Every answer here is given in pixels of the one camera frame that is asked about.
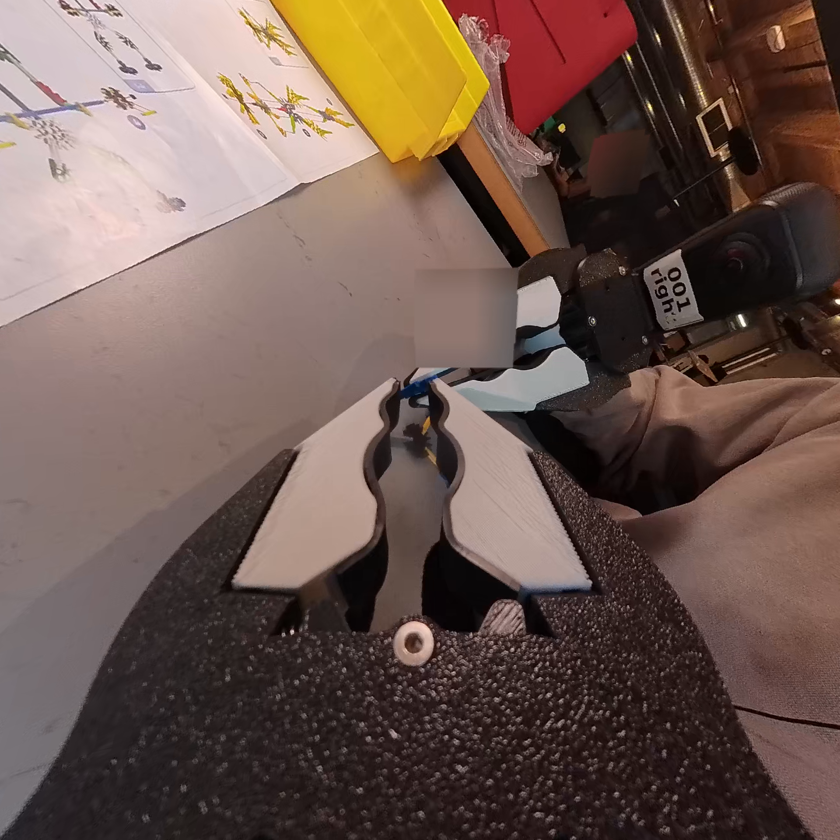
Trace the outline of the white instruction sheet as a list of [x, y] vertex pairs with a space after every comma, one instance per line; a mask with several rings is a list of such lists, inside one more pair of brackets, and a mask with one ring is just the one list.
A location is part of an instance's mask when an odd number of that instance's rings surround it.
[[1, 323], [377, 154], [271, 2], [1, 2]]

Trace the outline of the white framed screen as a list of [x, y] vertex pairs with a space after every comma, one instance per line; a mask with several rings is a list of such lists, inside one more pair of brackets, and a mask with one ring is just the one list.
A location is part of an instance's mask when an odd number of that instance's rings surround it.
[[711, 158], [728, 152], [732, 121], [723, 98], [701, 110], [696, 116], [696, 124]]

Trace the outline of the clear plastic bag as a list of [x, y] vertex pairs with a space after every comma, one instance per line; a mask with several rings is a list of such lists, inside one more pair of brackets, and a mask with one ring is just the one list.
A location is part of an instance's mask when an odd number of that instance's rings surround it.
[[467, 14], [458, 18], [458, 29], [490, 85], [476, 112], [479, 131], [515, 189], [521, 191], [525, 180], [550, 166], [554, 157], [521, 132], [508, 113], [502, 70], [509, 58], [509, 40], [491, 34], [485, 19]]

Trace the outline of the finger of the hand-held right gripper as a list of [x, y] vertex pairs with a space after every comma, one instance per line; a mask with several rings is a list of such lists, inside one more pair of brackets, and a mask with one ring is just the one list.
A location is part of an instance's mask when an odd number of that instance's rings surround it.
[[486, 413], [526, 413], [589, 384], [586, 363], [567, 346], [559, 346], [525, 366], [489, 378], [472, 377], [451, 387]]
[[544, 277], [518, 290], [516, 349], [555, 349], [560, 335], [562, 297], [554, 278]]

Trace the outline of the yellow parts bin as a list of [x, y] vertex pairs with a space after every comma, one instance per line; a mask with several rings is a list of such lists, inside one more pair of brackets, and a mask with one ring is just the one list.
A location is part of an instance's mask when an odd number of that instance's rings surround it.
[[490, 83], [441, 1], [274, 1], [392, 162], [448, 150]]

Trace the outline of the red felt bag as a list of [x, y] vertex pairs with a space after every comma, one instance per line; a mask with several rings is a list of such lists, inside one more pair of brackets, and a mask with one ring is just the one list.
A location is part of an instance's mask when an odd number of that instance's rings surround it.
[[624, 1], [445, 1], [454, 20], [486, 20], [509, 43], [505, 63], [511, 119], [538, 129], [637, 40]]

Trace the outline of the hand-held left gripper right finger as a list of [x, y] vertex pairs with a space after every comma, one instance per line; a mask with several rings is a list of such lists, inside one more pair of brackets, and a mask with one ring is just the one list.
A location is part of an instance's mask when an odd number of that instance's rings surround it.
[[428, 402], [449, 482], [443, 526], [453, 549], [517, 594], [590, 592], [533, 450], [444, 382], [432, 382]]

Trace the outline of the blue toy connector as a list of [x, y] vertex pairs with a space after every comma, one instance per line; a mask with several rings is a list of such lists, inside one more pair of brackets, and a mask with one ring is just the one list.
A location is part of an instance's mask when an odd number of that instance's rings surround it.
[[429, 382], [437, 378], [455, 372], [455, 367], [425, 367], [417, 368], [407, 376], [402, 384], [400, 397], [402, 400], [411, 400], [424, 396], [428, 392]]

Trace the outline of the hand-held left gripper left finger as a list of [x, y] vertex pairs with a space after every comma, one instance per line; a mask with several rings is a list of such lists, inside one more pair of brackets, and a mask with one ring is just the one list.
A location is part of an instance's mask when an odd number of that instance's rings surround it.
[[306, 589], [367, 556], [385, 531], [381, 479], [392, 463], [400, 382], [374, 388], [294, 450], [232, 580], [235, 589]]

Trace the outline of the grey desk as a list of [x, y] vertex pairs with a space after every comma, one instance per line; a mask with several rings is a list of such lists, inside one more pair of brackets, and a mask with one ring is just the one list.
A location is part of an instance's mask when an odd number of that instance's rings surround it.
[[377, 155], [2, 328], [2, 830], [162, 564], [413, 368], [416, 271], [507, 265], [440, 163]]

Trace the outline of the blue yellow toy rod model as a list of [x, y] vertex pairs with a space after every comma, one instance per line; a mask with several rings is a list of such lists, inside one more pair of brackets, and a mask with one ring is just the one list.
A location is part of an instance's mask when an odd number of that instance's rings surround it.
[[434, 467], [448, 490], [456, 488], [459, 463], [455, 444], [441, 433], [433, 418], [408, 423], [402, 430], [406, 452], [428, 466]]

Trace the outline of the person's right forearm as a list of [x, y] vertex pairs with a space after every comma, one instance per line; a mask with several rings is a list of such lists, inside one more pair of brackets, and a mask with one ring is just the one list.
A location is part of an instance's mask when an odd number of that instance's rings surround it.
[[762, 379], [702, 386], [668, 366], [637, 371], [630, 386], [594, 408], [557, 412], [596, 457], [596, 494], [642, 510], [662, 492], [678, 504], [762, 456], [817, 445], [838, 455], [838, 379]]

